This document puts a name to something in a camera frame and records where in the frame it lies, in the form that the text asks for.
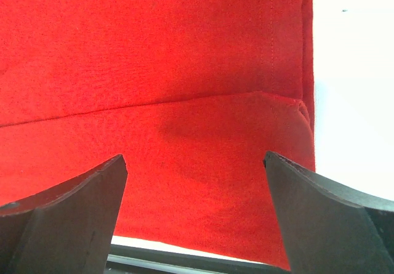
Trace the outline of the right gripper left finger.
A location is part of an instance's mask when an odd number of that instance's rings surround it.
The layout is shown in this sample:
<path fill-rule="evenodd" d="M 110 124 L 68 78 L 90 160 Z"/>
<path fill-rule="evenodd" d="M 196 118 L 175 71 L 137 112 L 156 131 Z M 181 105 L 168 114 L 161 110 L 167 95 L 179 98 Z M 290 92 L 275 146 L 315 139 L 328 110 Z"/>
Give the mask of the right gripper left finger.
<path fill-rule="evenodd" d="M 1 206 L 1 273 L 103 273 L 127 180 L 122 155 Z"/>

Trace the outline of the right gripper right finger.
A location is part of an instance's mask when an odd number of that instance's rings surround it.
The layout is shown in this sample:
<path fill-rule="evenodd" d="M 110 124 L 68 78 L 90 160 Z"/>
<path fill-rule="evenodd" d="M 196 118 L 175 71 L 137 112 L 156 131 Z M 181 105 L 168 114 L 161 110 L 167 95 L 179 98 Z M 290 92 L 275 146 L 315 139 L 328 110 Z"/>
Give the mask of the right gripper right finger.
<path fill-rule="evenodd" d="M 393 273 L 393 201 L 269 151 L 263 164 L 292 273 Z"/>

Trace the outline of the red t-shirt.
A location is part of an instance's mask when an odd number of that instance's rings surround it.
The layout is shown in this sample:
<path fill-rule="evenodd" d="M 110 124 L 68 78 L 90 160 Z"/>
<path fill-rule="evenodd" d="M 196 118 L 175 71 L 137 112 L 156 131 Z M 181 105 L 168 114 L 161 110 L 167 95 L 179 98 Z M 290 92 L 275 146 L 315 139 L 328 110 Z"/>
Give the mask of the red t-shirt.
<path fill-rule="evenodd" d="M 263 157 L 315 167 L 312 0 L 1 0 L 1 203 L 121 154 L 115 234 L 289 268 Z"/>

